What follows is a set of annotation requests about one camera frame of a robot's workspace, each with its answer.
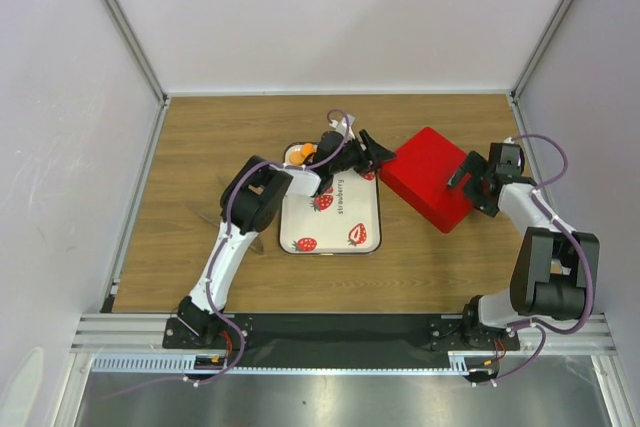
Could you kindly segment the red box lid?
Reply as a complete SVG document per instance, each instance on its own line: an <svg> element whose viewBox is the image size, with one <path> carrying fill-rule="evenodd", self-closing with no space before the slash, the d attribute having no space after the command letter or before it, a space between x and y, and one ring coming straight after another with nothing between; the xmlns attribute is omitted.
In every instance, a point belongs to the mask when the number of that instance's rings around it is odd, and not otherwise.
<svg viewBox="0 0 640 427"><path fill-rule="evenodd" d="M473 210L460 186L449 180L467 154L438 131L425 127L379 171L380 180L440 232L451 232Z"/></svg>

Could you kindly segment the metal serving tongs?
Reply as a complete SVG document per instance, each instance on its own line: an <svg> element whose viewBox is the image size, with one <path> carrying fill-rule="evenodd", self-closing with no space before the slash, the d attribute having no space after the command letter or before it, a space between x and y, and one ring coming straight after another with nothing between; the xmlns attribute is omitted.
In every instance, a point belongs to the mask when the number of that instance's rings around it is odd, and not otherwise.
<svg viewBox="0 0 640 427"><path fill-rule="evenodd" d="M216 229L219 228L221 217L220 212L221 208L218 204L215 203L203 203L196 201L185 201L184 205L188 208L192 213L197 215L200 219L214 226ZM257 255L263 255L264 244L260 237L256 237L250 245L250 249L254 251Z"/></svg>

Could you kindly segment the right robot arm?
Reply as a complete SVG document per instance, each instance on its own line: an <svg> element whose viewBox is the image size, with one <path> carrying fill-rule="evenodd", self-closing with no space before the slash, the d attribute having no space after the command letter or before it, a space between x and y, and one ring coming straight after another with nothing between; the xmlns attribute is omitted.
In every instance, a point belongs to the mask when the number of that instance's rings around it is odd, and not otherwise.
<svg viewBox="0 0 640 427"><path fill-rule="evenodd" d="M486 347L497 332L575 334L593 312L599 239L564 221L544 199L544 185L526 176L524 167L523 148L508 139L491 144L487 157L469 152L448 181L476 210L504 214L521 236L509 287L478 295L463 309L461 339L474 349Z"/></svg>

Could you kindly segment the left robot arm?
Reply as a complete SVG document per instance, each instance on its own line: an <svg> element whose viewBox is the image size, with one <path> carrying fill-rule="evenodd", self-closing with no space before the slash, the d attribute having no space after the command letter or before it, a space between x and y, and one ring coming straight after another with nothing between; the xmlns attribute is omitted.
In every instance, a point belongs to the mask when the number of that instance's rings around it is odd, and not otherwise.
<svg viewBox="0 0 640 427"><path fill-rule="evenodd" d="M213 345L232 281L253 241L275 219L288 195L318 197L334 177L352 170L377 172L397 154L376 142L366 130L353 134L330 130L299 161L278 164L252 156L221 197L216 242L195 286L177 307L185 335L198 347Z"/></svg>

